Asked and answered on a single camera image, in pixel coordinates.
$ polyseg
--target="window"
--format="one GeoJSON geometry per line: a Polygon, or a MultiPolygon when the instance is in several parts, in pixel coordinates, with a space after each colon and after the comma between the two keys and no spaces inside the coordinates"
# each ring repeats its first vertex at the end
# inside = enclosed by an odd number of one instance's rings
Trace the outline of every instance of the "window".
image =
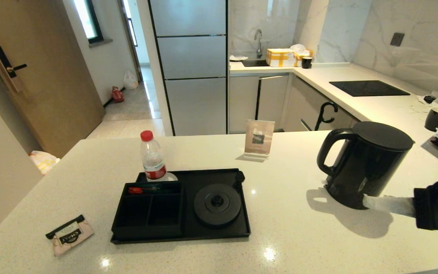
{"type": "Polygon", "coordinates": [[[133,28],[133,22],[131,21],[131,11],[129,10],[129,3],[127,0],[123,0],[125,4],[125,10],[126,10],[126,17],[128,19],[128,26],[129,26],[129,32],[131,33],[131,37],[133,38],[133,45],[135,47],[138,46],[136,43],[136,37],[134,36],[134,28],[133,28]]]}
{"type": "Polygon", "coordinates": [[[79,13],[80,21],[82,22],[89,43],[92,44],[103,41],[104,39],[99,23],[97,22],[92,0],[73,0],[73,2],[79,13]]]}

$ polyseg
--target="red bag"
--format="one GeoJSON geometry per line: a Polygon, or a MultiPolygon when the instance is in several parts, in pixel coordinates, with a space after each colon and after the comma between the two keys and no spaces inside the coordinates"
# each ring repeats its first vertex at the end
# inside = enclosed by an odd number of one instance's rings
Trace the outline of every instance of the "red bag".
{"type": "Polygon", "coordinates": [[[112,94],[115,103],[120,103],[125,100],[125,96],[123,95],[123,92],[119,90],[118,87],[113,87],[112,94]]]}

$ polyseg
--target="tea bag packet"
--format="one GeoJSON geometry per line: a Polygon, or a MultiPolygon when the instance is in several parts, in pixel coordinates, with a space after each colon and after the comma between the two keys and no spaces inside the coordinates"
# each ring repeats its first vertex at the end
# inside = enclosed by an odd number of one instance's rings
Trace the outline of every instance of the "tea bag packet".
{"type": "Polygon", "coordinates": [[[270,154],[275,122],[248,120],[244,153],[270,154]]]}
{"type": "Polygon", "coordinates": [[[84,216],[80,215],[45,236],[47,239],[52,240],[55,256],[60,256],[89,238],[92,234],[94,234],[94,230],[92,230],[92,227],[90,227],[89,223],[84,219],[84,216]]]}

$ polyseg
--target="kettle lid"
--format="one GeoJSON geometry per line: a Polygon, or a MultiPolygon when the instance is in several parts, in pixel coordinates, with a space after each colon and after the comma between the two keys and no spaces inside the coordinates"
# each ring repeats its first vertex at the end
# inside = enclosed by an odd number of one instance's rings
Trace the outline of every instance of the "kettle lid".
{"type": "Polygon", "coordinates": [[[405,132],[382,123],[359,122],[352,131],[365,142],[392,151],[407,151],[414,143],[405,132]]]}

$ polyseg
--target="red bottle cap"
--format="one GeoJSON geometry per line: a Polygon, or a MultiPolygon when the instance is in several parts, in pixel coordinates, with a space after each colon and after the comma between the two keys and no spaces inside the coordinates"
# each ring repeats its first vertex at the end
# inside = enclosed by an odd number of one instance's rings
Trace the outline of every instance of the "red bottle cap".
{"type": "Polygon", "coordinates": [[[145,130],[144,132],[141,132],[140,136],[141,141],[143,142],[150,142],[151,140],[153,140],[153,132],[151,132],[150,130],[145,130]]]}

